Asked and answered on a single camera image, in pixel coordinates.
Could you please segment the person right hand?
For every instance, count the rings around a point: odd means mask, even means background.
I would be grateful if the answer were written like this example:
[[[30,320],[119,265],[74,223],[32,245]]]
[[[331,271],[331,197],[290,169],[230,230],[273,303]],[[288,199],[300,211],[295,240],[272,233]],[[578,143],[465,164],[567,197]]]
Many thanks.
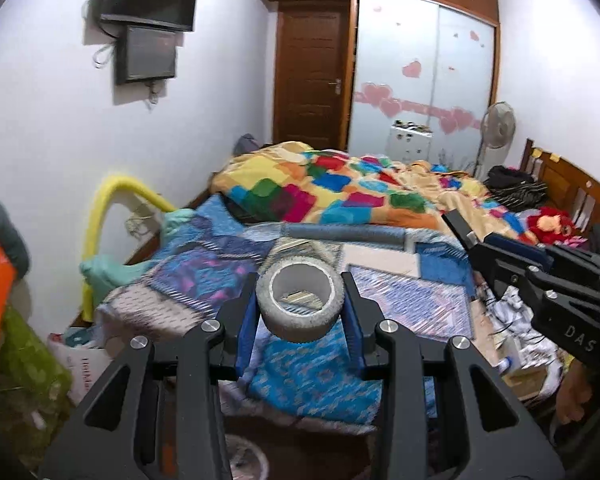
[[[556,396],[558,422],[561,425],[580,422],[585,413],[584,406],[591,396],[588,370],[581,362],[573,360]]]

